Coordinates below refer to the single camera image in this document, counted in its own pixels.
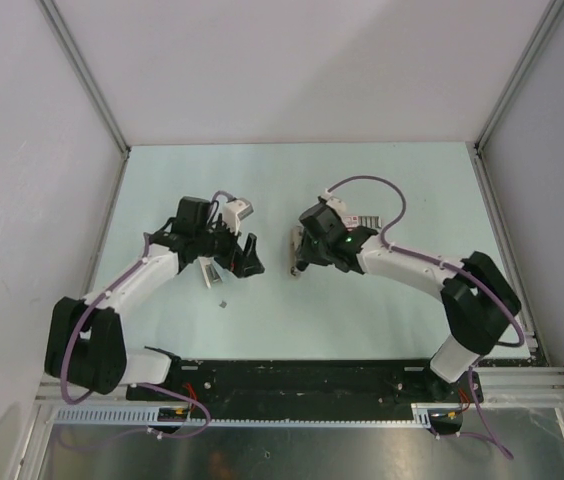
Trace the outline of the red staple box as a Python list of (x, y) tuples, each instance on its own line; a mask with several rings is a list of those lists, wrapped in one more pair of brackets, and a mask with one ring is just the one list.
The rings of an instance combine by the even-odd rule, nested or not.
[(381, 217), (376, 215), (345, 215), (342, 222), (348, 230), (365, 227), (379, 231), (383, 228)]

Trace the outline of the white stapler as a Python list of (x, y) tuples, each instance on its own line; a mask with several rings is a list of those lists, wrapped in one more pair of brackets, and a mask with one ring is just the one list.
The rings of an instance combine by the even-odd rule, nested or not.
[(290, 274), (294, 278), (299, 278), (301, 271), (297, 268), (297, 250), (302, 244), (303, 227), (295, 225), (290, 233)]

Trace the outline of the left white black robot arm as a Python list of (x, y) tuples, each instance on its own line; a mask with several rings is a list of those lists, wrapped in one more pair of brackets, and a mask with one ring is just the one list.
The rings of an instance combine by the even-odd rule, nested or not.
[(155, 347), (128, 348), (124, 320), (199, 259), (209, 259), (237, 278), (262, 274), (256, 236), (239, 241), (241, 225), (252, 212), (250, 201), (232, 195), (225, 204), (216, 197), (185, 196), (174, 216), (144, 234), (141, 254), (110, 285), (55, 304), (44, 371), (59, 380), (66, 403), (84, 400), (72, 396), (70, 386), (87, 395), (106, 395), (120, 385), (147, 384), (164, 400), (181, 392), (183, 376), (172, 368), (175, 355)]

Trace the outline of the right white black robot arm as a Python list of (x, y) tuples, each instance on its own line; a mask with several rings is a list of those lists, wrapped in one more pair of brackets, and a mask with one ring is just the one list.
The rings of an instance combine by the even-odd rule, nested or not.
[(521, 301), (488, 255), (450, 259), (400, 246), (379, 231), (346, 226), (331, 199), (321, 199), (299, 217), (295, 269), (333, 266), (344, 272), (380, 276), (441, 302), (450, 334), (422, 372), (425, 393), (446, 401), (461, 377), (497, 346), (518, 348), (524, 332), (516, 316)]

